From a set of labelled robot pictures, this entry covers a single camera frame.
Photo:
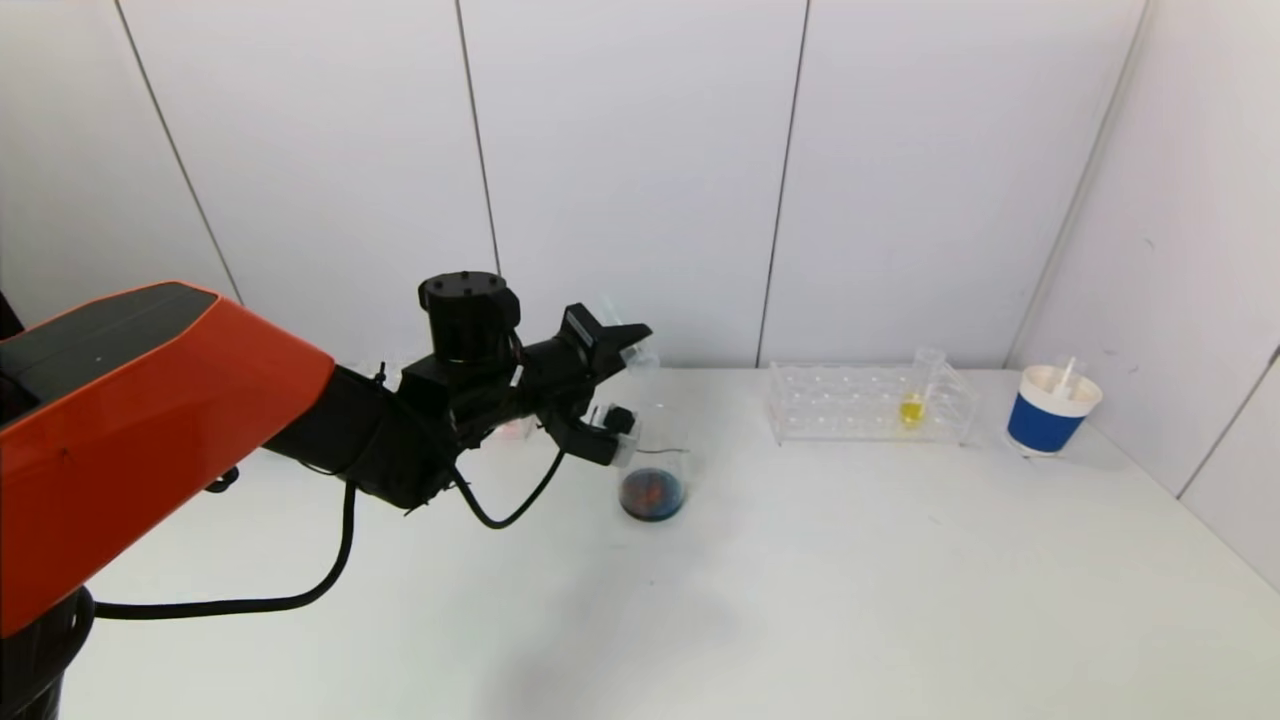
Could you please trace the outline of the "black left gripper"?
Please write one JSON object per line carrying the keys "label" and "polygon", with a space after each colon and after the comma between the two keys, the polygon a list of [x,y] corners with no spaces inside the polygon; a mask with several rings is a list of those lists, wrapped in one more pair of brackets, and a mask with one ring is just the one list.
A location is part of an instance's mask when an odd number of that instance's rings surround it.
{"label": "black left gripper", "polygon": [[600,383],[640,363],[637,347],[652,334],[643,323],[604,325],[585,304],[571,304],[554,334],[525,348],[522,387],[536,407],[580,419]]}

